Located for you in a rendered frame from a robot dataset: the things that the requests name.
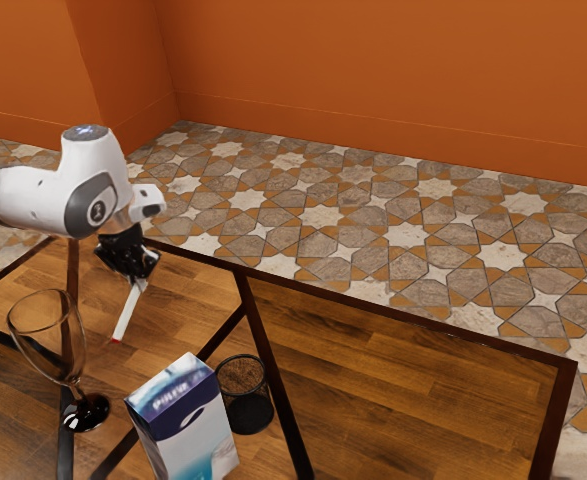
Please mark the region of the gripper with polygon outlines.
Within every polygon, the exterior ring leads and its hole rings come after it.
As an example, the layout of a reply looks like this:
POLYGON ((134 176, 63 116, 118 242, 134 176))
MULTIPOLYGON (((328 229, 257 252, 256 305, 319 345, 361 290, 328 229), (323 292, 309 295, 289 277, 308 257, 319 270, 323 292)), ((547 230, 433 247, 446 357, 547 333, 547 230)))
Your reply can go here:
POLYGON ((98 240, 94 253, 131 285, 140 279, 147 279, 161 256, 158 251, 145 246, 139 224, 117 234, 100 234, 98 240))

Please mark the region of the white pen with red tip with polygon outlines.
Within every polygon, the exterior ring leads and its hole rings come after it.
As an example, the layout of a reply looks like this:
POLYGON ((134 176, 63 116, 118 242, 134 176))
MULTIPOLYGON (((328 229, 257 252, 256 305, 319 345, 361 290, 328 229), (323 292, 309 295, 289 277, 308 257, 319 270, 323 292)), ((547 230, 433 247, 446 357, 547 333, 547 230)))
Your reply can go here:
POLYGON ((144 290, 147 288, 147 285, 148 281, 146 279, 137 279, 131 285, 130 293, 111 336, 111 341, 113 343, 119 343, 123 339, 137 301, 139 300, 139 297, 144 292, 144 290))

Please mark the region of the clear wine glass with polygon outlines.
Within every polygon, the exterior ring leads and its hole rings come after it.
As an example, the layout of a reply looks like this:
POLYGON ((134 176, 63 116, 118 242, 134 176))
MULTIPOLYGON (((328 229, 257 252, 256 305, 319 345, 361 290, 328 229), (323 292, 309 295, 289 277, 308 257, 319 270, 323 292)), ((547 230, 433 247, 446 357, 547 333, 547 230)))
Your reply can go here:
POLYGON ((25 358, 73 395, 73 401, 64 408, 63 425, 74 433, 82 433, 102 424, 110 411, 108 399, 100 394, 87 395, 80 388, 86 340, 70 295, 59 289, 32 293, 14 304, 7 324, 25 358))

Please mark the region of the blue and white carton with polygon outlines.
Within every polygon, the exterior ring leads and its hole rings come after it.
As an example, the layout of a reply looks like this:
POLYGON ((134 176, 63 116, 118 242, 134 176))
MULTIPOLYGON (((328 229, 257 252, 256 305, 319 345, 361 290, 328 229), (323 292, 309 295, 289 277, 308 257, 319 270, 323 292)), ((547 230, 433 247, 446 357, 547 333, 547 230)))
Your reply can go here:
POLYGON ((215 374, 192 353, 125 403, 158 480, 222 480, 239 464, 215 374))

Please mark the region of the black mesh pen holder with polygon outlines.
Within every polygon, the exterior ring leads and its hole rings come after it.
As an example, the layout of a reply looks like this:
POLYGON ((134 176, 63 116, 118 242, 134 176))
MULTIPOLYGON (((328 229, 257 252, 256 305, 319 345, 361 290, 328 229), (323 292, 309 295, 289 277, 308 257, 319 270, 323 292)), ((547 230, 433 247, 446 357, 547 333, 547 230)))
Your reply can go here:
POLYGON ((261 359, 234 355, 218 365, 216 376, 231 430, 240 435, 264 430, 274 417, 274 407, 261 359))

